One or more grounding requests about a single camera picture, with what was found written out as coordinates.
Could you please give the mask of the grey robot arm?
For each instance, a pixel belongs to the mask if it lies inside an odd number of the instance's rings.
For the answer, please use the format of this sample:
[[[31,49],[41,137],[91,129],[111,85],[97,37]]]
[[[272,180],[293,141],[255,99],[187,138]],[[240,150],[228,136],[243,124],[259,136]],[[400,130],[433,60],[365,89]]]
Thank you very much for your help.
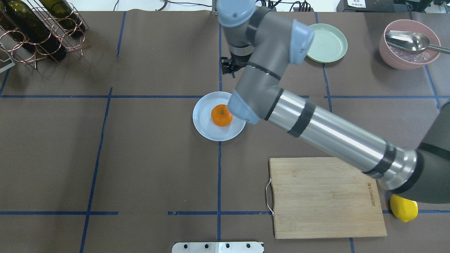
[[[232,56],[244,68],[227,104],[240,119],[263,119],[376,179],[387,191],[421,203],[450,199],[449,103],[416,149],[400,148],[279,86],[300,64],[314,31],[254,0],[217,1]]]

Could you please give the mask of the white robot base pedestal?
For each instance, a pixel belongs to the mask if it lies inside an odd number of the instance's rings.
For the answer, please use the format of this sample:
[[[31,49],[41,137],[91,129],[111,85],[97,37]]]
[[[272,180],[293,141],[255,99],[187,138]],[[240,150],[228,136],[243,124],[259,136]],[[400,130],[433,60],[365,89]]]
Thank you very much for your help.
[[[172,253],[264,253],[263,242],[180,242],[172,247]]]

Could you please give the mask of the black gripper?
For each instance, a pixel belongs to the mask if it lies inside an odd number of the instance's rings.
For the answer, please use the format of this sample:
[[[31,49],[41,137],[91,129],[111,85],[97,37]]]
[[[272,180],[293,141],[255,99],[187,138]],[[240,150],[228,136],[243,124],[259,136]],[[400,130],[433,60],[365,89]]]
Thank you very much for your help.
[[[223,75],[230,74],[235,78],[235,72],[247,66],[251,54],[245,56],[237,56],[231,53],[230,58],[220,57],[221,73]]]

